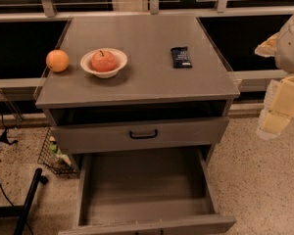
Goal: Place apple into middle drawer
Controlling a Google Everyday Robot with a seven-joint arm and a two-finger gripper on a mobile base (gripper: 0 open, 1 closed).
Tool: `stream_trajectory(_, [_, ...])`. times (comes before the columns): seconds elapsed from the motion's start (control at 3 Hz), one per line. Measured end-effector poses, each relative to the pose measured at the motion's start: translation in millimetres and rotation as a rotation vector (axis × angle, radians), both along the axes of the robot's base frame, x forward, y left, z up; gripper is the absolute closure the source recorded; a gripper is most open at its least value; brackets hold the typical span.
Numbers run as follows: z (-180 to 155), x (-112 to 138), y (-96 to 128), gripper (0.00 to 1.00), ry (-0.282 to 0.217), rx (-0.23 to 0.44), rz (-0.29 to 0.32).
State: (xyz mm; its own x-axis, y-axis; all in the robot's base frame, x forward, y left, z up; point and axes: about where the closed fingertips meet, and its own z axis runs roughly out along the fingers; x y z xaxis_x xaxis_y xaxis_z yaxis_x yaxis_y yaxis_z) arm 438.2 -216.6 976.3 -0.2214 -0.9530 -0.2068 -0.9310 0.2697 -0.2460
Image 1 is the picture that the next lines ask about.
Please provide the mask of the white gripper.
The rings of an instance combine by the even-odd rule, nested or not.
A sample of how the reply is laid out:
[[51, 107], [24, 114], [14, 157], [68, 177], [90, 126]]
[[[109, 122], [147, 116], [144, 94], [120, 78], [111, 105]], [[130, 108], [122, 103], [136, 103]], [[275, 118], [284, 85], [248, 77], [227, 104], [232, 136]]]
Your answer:
[[[294, 14], [279, 32], [256, 47], [255, 54], [264, 58], [274, 56], [279, 69], [294, 73]], [[276, 138], [293, 118], [294, 74], [270, 82], [256, 134], [264, 140]]]

